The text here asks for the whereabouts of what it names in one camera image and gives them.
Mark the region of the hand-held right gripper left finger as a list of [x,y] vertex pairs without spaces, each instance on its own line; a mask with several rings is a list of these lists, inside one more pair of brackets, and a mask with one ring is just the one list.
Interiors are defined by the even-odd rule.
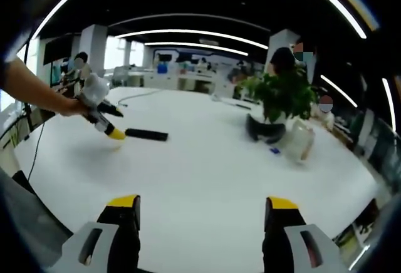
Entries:
[[115,198],[62,245],[55,271],[137,272],[139,232],[140,196]]

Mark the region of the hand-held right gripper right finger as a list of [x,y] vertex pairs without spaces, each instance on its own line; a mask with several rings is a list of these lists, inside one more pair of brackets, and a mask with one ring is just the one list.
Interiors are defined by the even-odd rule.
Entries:
[[348,272],[338,246],[285,198],[266,199],[262,252],[265,272]]

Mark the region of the person's left hand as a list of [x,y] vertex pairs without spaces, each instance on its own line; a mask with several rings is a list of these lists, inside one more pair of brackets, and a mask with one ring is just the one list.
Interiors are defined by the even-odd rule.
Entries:
[[80,100],[65,98],[59,113],[63,116],[86,115],[88,108]]

